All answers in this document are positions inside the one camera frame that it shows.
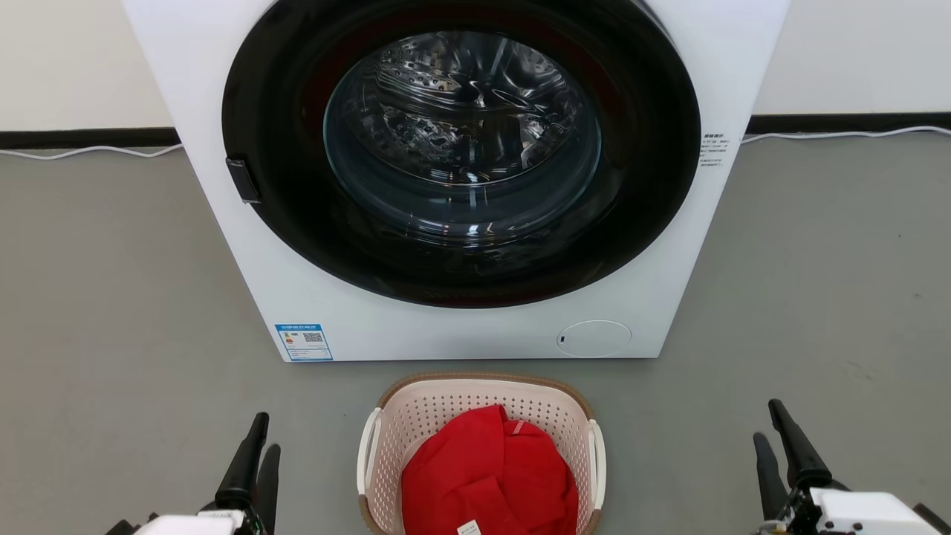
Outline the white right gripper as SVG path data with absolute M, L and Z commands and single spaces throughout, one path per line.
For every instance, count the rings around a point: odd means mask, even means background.
M 779 399 L 768 402 L 772 427 L 787 457 L 785 487 L 770 441 L 752 435 L 764 521 L 759 534 L 925 534 L 924 509 L 886 492 L 821 488 L 832 483 L 828 465 Z

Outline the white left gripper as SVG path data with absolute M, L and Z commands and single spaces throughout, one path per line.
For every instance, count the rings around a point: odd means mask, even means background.
M 269 424 L 266 412 L 255 415 L 218 485 L 218 509 L 193 515 L 160 515 L 136 528 L 134 534 L 275 534 L 282 450 L 279 444 L 271 444 L 261 460 Z M 254 505 L 256 487 L 257 515 L 249 510 Z

